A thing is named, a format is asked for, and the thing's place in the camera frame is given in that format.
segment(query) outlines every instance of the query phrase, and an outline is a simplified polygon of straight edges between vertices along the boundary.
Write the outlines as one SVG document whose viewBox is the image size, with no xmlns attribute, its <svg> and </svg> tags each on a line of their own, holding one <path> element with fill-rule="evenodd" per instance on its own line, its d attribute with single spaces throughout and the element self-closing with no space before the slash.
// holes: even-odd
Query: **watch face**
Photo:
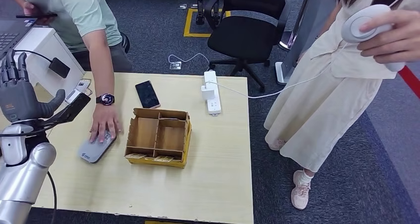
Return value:
<svg viewBox="0 0 420 224">
<path fill-rule="evenodd" d="M 111 105 L 114 102 L 114 96 L 111 94 L 104 94 L 101 96 L 101 101 L 103 105 Z"/>
</svg>

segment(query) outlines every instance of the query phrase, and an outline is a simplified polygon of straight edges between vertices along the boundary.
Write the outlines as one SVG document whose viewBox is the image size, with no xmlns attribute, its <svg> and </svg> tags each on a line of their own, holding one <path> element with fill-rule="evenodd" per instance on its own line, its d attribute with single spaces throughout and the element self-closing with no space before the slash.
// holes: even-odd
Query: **chair armrest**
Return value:
<svg viewBox="0 0 420 224">
<path fill-rule="evenodd" d="M 275 45 L 281 41 L 281 37 L 283 36 L 284 29 L 286 27 L 287 19 L 289 18 L 290 9 L 291 9 L 291 6 L 288 3 L 286 3 L 283 7 L 283 11 L 280 15 L 280 18 L 277 24 L 278 41 L 275 42 Z"/>
<path fill-rule="evenodd" d="M 213 6 L 217 3 L 217 1 L 218 0 L 209 0 L 204 6 L 204 17 L 206 18 L 207 22 L 213 30 L 216 29 L 216 24 L 214 23 L 213 17 L 211 16 L 211 10 L 213 9 Z"/>
</svg>

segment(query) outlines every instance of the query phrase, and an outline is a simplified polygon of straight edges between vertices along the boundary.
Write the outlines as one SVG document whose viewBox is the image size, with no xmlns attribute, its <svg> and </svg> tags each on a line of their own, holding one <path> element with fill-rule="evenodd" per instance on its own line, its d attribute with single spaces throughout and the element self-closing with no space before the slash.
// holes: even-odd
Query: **black cable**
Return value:
<svg viewBox="0 0 420 224">
<path fill-rule="evenodd" d="M 32 54 L 35 54 L 35 55 L 37 55 L 37 56 L 40 56 L 40 57 L 42 57 L 42 58 L 44 58 L 44 59 L 48 60 L 50 63 L 52 62 L 52 60 L 48 59 L 46 56 L 44 56 L 44 55 L 42 55 L 42 54 L 39 54 L 39 53 L 37 53 L 37 52 L 27 51 L 27 50 L 15 50 L 15 52 L 28 52 L 28 53 L 32 53 Z"/>
<path fill-rule="evenodd" d="M 0 137 L 33 136 L 33 135 L 37 135 L 38 133 L 42 133 L 42 132 L 45 132 L 47 130 L 50 130 L 50 129 L 52 129 L 55 126 L 57 126 L 57 124 L 54 124 L 54 125 L 51 125 L 51 126 L 47 126 L 47 127 L 42 128 L 40 130 L 37 130 L 37 131 L 31 131 L 31 132 L 26 132 L 26 133 L 0 134 Z"/>
<path fill-rule="evenodd" d="M 52 211 L 52 218 L 51 218 L 51 224 L 54 224 L 55 213 L 57 212 L 57 190 L 55 189 L 54 180 L 49 171 L 47 172 L 47 175 L 48 175 L 48 178 L 50 178 L 52 191 L 54 193 L 54 209 Z"/>
</svg>

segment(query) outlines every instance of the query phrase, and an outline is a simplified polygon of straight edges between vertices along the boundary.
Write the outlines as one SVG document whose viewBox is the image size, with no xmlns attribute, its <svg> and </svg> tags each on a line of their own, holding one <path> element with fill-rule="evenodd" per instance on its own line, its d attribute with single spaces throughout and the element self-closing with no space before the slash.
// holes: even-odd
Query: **white sock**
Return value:
<svg viewBox="0 0 420 224">
<path fill-rule="evenodd" d="M 313 176 L 312 176 L 312 177 L 310 177 L 309 175 L 307 175 L 307 174 L 305 173 L 305 171 L 303 171 L 303 172 L 302 172 L 301 177 L 299 178 L 299 182 L 300 182 L 301 184 L 308 184 L 308 183 L 310 183 L 310 182 L 311 182 L 312 178 L 313 178 Z"/>
</svg>

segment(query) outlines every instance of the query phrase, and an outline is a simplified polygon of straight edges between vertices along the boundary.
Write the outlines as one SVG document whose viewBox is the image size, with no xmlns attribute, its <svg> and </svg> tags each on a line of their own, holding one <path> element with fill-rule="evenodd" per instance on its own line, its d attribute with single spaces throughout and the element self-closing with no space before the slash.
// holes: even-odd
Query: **white power strip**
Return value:
<svg viewBox="0 0 420 224">
<path fill-rule="evenodd" d="M 214 90 L 214 98 L 207 100 L 207 109 L 210 115 L 217 116 L 222 112 L 222 107 L 220 104 L 219 88 L 217 84 L 216 72 L 215 71 L 206 71 L 204 72 L 204 81 L 205 87 L 207 90 Z"/>
</svg>

